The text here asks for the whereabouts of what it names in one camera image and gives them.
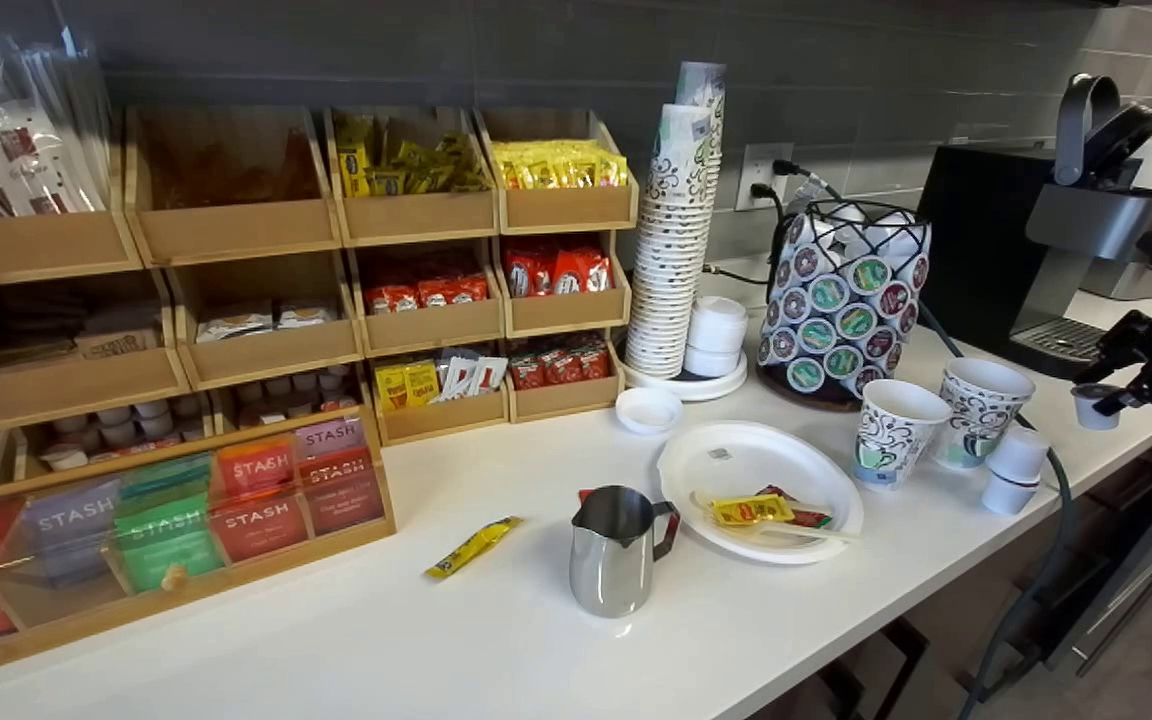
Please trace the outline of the white creamer cup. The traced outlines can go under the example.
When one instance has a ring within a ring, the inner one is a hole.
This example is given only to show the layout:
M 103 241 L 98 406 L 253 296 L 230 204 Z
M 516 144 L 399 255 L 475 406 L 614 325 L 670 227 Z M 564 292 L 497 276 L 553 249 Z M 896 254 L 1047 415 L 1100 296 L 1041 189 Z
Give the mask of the white creamer cup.
M 1108 396 L 1112 396 L 1108 385 L 1074 385 L 1072 387 L 1078 430 L 1108 433 L 1120 425 L 1120 415 L 1104 410 Z

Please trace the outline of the stainless steel appliance right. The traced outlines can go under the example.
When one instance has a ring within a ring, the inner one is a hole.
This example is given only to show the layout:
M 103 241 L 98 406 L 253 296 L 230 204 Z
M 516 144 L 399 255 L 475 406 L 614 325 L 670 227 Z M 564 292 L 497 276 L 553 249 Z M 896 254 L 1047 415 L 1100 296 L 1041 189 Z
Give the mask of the stainless steel appliance right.
M 1112 259 L 1094 259 L 1082 289 L 1104 301 L 1152 301 L 1152 259 L 1139 241 L 1152 234 L 1152 193 L 1137 193 L 1127 218 L 1120 219 L 1125 246 Z

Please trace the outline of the black Keurig coffee machine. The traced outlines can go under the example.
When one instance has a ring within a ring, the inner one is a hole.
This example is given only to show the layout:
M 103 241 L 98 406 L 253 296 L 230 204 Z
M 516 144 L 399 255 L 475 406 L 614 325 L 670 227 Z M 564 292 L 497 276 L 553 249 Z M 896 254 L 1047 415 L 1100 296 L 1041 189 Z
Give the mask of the black Keurig coffee machine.
M 1074 73 L 1053 150 L 942 144 L 914 218 L 931 224 L 922 311 L 957 341 L 1047 375 L 1094 366 L 1100 331 L 1066 303 L 1094 259 L 1120 259 L 1152 224 L 1152 193 L 1127 182 L 1152 109 L 1112 75 Z

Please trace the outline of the stacked white creamer cups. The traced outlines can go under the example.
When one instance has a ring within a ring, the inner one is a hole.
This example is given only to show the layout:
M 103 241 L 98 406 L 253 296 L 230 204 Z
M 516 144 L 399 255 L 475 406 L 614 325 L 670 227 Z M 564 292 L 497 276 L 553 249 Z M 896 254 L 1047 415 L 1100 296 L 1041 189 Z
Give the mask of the stacked white creamer cups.
M 984 509 L 994 515 L 1014 515 L 1034 496 L 1044 460 L 1047 439 L 1012 425 L 984 460 L 988 468 Z

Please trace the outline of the patterned paper cup right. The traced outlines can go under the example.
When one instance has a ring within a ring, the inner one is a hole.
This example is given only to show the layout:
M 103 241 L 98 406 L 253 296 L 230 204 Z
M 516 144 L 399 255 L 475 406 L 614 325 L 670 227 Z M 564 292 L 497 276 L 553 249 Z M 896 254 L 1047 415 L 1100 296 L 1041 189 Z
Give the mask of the patterned paper cup right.
M 1005 359 L 952 359 L 941 375 L 941 399 L 952 410 L 952 419 L 941 433 L 936 460 L 974 468 L 1000 445 L 1030 393 L 1034 385 Z

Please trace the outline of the patterned paper cup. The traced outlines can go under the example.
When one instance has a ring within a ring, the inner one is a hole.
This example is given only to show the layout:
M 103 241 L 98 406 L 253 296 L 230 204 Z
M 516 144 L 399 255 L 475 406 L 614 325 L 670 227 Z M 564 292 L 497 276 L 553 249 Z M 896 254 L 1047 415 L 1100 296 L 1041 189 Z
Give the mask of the patterned paper cup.
M 870 382 L 856 419 L 856 471 L 866 486 L 898 486 L 948 419 L 952 406 L 936 393 Z
M 952 410 L 952 419 L 941 433 L 936 460 L 974 468 L 1000 445 L 1030 393 L 1034 385 L 1005 359 L 952 359 L 941 375 L 941 399 Z

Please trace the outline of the patterned paper cup left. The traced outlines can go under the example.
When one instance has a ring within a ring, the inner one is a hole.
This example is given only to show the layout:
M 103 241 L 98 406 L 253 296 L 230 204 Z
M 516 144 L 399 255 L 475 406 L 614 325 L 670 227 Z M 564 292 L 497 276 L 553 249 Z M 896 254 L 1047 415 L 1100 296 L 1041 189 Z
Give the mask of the patterned paper cup left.
M 898 486 L 948 419 L 952 406 L 936 393 L 870 382 L 856 419 L 856 471 L 866 486 Z

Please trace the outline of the packets on plate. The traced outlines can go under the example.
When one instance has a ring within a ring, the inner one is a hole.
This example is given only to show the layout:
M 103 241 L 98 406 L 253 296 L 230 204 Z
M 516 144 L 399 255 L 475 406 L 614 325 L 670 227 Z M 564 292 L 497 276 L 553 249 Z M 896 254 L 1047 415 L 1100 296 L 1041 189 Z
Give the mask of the packets on plate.
M 705 496 L 693 506 L 714 526 L 730 531 L 829 531 L 831 515 L 801 506 L 793 493 L 768 486 L 750 496 Z

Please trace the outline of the white paper plate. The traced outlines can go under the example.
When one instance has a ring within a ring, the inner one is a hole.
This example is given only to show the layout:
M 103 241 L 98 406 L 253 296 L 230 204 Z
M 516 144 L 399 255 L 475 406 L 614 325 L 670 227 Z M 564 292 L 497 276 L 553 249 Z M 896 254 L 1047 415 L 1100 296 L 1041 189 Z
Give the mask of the white paper plate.
M 670 437 L 655 457 L 659 496 L 670 501 L 684 526 L 741 561 L 757 566 L 824 566 L 839 555 L 862 531 L 862 501 L 835 460 L 806 439 L 750 425 L 714 419 Z M 714 530 L 693 496 L 750 496 L 759 489 L 784 489 L 801 506 L 831 515 L 829 531 L 730 531 Z

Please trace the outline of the stack of white lids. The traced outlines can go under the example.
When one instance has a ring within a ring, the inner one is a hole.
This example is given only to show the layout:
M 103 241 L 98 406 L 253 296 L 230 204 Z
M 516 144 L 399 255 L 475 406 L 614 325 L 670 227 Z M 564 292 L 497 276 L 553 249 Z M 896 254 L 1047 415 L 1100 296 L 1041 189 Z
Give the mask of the stack of white lids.
M 746 316 L 730 296 L 698 296 L 693 303 L 684 370 L 693 375 L 727 375 L 741 359 Z

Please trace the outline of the tall paper cup stack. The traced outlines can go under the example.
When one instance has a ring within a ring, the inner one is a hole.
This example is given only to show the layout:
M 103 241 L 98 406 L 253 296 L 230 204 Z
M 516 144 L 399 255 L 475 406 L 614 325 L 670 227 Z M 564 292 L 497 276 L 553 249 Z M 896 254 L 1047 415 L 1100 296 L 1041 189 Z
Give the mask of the tall paper cup stack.
M 713 105 L 659 109 L 628 327 L 628 366 L 655 382 L 670 382 L 684 370 L 686 316 L 709 246 L 714 152 L 719 113 Z

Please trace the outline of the stainless steel milk pitcher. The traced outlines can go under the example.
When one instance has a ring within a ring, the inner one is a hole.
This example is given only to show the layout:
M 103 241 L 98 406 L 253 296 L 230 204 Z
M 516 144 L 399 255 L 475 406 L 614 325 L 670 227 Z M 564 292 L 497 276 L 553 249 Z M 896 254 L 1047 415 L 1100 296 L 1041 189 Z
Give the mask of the stainless steel milk pitcher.
M 622 486 L 581 493 L 568 590 L 592 615 L 628 615 L 651 596 L 651 567 L 670 553 L 680 513 Z

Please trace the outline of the yellow sugar packet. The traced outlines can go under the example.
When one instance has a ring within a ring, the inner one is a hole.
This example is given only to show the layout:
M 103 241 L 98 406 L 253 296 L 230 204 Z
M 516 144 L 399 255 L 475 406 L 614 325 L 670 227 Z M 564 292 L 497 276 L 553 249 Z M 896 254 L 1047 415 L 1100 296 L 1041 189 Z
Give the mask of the yellow sugar packet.
M 499 515 L 465 538 L 453 553 L 442 553 L 435 566 L 423 567 L 423 582 L 453 582 L 479 555 L 487 555 L 497 544 L 504 544 L 513 531 L 519 531 L 529 520 L 525 515 Z

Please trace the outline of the wooden condiment organizer shelf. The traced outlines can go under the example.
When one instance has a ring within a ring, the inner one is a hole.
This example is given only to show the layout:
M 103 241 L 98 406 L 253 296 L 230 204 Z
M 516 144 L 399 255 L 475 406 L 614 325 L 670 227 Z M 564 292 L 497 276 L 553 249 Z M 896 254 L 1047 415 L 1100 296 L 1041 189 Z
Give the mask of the wooden condiment organizer shelf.
M 640 185 L 592 113 L 0 116 L 0 437 L 130 399 L 605 331 Z

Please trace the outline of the wooden Stash tea box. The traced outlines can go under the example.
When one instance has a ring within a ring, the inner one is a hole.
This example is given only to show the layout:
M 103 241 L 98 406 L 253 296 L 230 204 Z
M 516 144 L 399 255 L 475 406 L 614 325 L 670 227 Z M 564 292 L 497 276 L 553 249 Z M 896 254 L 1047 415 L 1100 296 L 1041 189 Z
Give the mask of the wooden Stash tea box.
M 0 665 L 393 538 L 362 410 L 0 486 Z

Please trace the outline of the white wall outlet left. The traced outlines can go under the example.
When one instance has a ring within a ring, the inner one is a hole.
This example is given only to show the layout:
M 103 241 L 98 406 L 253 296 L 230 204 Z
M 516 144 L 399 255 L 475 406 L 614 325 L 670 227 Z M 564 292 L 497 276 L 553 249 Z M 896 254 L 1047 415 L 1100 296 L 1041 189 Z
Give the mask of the white wall outlet left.
M 793 144 L 744 144 L 736 213 L 757 210 L 757 185 L 768 185 L 779 202 L 786 202 L 786 175 L 773 174 L 775 159 L 793 159 Z

